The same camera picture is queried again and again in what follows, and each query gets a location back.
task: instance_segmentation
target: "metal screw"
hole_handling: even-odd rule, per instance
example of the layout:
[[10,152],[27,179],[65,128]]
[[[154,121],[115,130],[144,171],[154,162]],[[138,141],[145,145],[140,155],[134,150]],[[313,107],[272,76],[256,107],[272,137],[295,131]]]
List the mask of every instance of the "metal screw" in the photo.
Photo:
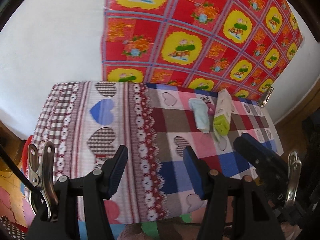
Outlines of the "metal screw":
[[245,176],[244,176],[244,180],[245,180],[246,182],[251,182],[251,181],[253,181],[253,178],[252,178],[251,176],[249,176],[249,175],[245,175]]
[[67,179],[68,179],[68,177],[65,176],[65,175],[63,175],[63,176],[61,176],[61,177],[59,178],[59,181],[60,181],[60,182],[65,182],[65,181],[67,181]]
[[210,170],[209,173],[210,173],[210,175],[212,175],[212,176],[217,176],[217,175],[219,174],[219,171],[217,171],[217,170]]
[[95,169],[93,172],[92,172],[94,175],[98,176],[102,173],[102,170],[101,169]]

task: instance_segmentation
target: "blue gripper pad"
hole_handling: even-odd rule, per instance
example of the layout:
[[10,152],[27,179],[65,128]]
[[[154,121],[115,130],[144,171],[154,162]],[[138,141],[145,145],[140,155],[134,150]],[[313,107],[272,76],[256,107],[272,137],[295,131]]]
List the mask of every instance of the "blue gripper pad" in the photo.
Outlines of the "blue gripper pad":
[[212,191],[209,189],[209,166],[205,161],[197,158],[195,152],[190,146],[183,150],[183,162],[186,166],[195,193],[202,200],[208,199]]

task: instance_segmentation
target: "plaid tablecloth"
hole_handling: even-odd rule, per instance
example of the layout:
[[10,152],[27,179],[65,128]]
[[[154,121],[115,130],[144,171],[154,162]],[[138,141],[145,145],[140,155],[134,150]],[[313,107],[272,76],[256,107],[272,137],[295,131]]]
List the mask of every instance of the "plaid tablecloth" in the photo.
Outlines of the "plaid tablecloth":
[[[197,128],[188,100],[216,104],[217,93],[169,85],[125,82],[72,82],[53,86],[40,114],[33,143],[42,153],[55,144],[54,181],[85,176],[114,155],[129,151],[119,189],[105,206],[111,224],[175,217],[205,205],[194,194],[182,151],[191,145],[197,156],[224,175],[256,177],[254,168],[233,150],[233,141],[248,132],[276,151],[276,143],[257,103],[233,97],[231,129],[215,141],[213,132]],[[83,201],[79,218],[84,220]]]

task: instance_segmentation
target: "light blue cloth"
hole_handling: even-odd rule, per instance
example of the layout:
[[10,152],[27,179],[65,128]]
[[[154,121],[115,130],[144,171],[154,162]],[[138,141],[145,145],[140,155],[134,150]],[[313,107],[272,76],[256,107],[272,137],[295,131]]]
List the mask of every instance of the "light blue cloth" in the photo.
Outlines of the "light blue cloth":
[[208,115],[208,106],[199,98],[190,98],[189,107],[193,110],[193,115],[196,120],[196,127],[203,133],[210,131],[210,121]]

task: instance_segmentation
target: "blue heart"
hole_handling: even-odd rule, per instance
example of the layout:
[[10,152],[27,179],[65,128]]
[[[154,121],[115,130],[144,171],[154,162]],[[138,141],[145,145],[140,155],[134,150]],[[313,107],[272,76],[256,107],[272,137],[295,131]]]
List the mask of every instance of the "blue heart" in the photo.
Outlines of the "blue heart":
[[106,98],[96,103],[90,109],[90,113],[98,124],[109,125],[113,122],[113,114],[110,112],[113,106],[113,101]]

